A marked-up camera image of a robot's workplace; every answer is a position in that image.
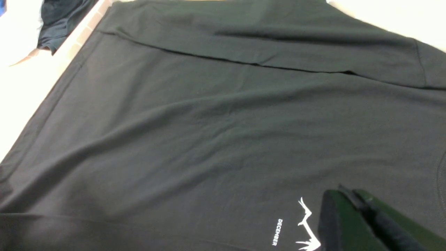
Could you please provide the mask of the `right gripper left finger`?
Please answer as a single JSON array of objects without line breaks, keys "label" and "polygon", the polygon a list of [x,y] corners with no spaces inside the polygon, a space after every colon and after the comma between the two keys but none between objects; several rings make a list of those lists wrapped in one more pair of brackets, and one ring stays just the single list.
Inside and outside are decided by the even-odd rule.
[{"label": "right gripper left finger", "polygon": [[317,228],[322,251],[386,251],[360,213],[341,192],[327,190]]}]

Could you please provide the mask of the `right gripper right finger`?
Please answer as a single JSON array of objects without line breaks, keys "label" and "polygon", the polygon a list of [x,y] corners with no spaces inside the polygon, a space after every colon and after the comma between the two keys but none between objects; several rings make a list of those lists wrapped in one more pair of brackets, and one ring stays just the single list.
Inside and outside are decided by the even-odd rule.
[{"label": "right gripper right finger", "polygon": [[445,238],[421,226],[364,190],[340,185],[338,190],[352,203],[374,236],[389,251],[444,251]]}]

